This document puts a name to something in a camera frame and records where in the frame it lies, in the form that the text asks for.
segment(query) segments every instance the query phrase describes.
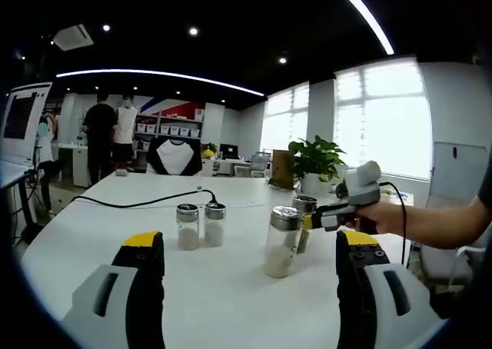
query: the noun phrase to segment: ceiling light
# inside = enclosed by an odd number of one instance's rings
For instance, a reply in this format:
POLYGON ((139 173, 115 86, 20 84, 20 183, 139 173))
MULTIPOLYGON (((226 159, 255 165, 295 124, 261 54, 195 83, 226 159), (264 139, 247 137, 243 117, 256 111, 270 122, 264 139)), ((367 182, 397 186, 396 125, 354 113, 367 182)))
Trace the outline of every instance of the ceiling light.
POLYGON ((171 76, 172 78, 187 78, 189 80, 202 81, 202 82, 207 82, 208 84, 225 86, 226 88, 241 90, 241 91, 245 91, 247 93, 251 93, 254 95, 259 95, 260 97, 264 97, 264 94, 260 93, 259 91, 254 91, 254 90, 242 88, 241 86, 226 84, 225 82, 210 80, 208 78, 199 78, 197 76, 175 74, 173 72, 164 72, 164 71, 132 70, 129 68, 104 68, 104 69, 100 69, 100 70, 81 70, 81 71, 65 72, 63 74, 57 74, 56 77, 57 78, 64 78, 67 76, 87 75, 87 74, 104 74, 104 73, 109 73, 109 72, 124 72, 124 73, 128 73, 128 74, 147 74, 147 75, 171 76))
POLYGON ((376 18, 372 15, 369 8, 362 2, 362 0, 348 0, 352 5, 359 11, 362 17, 366 20, 366 22, 371 27, 373 33, 379 39, 379 42, 383 46, 387 55, 394 54, 393 47, 391 47, 390 42, 387 40, 386 35, 383 32, 381 26, 377 23, 376 18))

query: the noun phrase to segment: window blind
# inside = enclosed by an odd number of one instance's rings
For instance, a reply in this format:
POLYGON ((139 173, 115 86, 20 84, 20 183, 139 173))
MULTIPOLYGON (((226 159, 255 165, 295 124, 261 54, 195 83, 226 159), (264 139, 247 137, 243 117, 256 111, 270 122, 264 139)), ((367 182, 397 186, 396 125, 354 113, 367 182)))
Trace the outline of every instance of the window blind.
POLYGON ((376 161, 389 175, 429 179, 431 114, 414 58, 336 74, 334 140, 350 166, 376 161))
POLYGON ((288 149, 308 131, 309 82, 268 97, 265 104, 261 150, 288 149))

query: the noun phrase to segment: spice jar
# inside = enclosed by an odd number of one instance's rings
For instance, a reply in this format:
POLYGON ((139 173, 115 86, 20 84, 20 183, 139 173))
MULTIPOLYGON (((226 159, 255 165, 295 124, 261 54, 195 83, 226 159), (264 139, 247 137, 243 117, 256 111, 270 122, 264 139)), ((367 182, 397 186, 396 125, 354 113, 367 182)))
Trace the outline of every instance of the spice jar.
POLYGON ((292 199, 292 207, 298 209, 303 213, 302 216, 302 229, 301 237, 299 238, 298 254, 304 253, 308 245, 310 236, 311 223, 304 222, 306 214, 313 214, 316 211, 317 199, 311 197, 305 197, 303 195, 296 195, 292 199))
POLYGON ((220 247, 224 239, 225 205, 208 203, 205 206, 205 245, 220 247))
POLYGON ((182 251, 193 251, 198 248, 200 221, 198 207, 194 204, 180 204, 176 208, 178 223, 178 248, 182 251))
POLYGON ((291 272, 299 242, 302 212, 293 207, 277 206, 271 210, 263 272, 284 278, 291 272))

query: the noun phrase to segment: man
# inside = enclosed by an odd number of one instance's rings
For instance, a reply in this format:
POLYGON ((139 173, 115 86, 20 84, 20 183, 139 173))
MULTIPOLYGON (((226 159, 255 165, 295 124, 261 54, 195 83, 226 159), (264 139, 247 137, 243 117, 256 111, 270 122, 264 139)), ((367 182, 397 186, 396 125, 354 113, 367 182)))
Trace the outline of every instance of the man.
MULTIPOLYGON (((407 238, 436 248, 458 248, 478 239, 492 220, 492 155, 478 192, 467 207, 422 209, 406 207, 407 238)), ((357 211, 377 222, 379 233, 403 234, 401 206, 376 203, 357 211)), ((461 294, 455 315, 425 347, 487 346, 492 311, 492 246, 489 243, 480 271, 461 294)))
POLYGON ((115 128, 113 161, 116 168, 126 168, 133 156, 133 131, 138 110, 132 105, 133 97, 123 95, 121 107, 116 110, 118 124, 115 128))
POLYGON ((49 182, 58 175, 63 169, 63 162, 60 160, 53 161, 52 141, 58 130, 58 120, 52 112, 47 112, 41 118, 36 136, 37 155, 35 156, 38 163, 38 170, 42 170, 41 177, 41 195, 48 216, 53 218, 55 214, 52 211, 52 200, 49 194, 49 182))
POLYGON ((108 95, 98 93, 98 102, 85 115, 82 130, 87 134, 88 167, 91 185, 111 173, 111 146, 115 129, 115 110, 106 104, 108 95))

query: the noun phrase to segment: black ceiling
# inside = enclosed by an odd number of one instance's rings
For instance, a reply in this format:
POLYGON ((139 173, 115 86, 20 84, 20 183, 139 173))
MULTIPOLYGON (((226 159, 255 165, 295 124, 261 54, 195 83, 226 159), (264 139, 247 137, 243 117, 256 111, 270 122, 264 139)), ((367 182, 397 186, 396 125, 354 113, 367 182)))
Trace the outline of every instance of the black ceiling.
MULTIPOLYGON (((396 55, 471 61, 474 40, 446 0, 363 1, 396 55)), ((386 57, 347 0, 21 0, 9 7, 3 29, 10 39, 0 78, 10 85, 21 77, 33 81, 66 71, 136 68, 210 78, 269 95, 386 57), (86 27, 94 45, 69 52, 50 45, 58 30, 76 24, 86 27), (188 34, 191 26, 199 29, 198 37, 188 34), (278 64, 281 56, 286 65, 278 64)), ((96 85, 115 94, 138 86, 135 93, 141 95, 218 104, 224 99, 233 109, 263 99, 203 82, 127 74, 55 79, 52 94, 62 95, 67 87, 94 93, 96 85)))

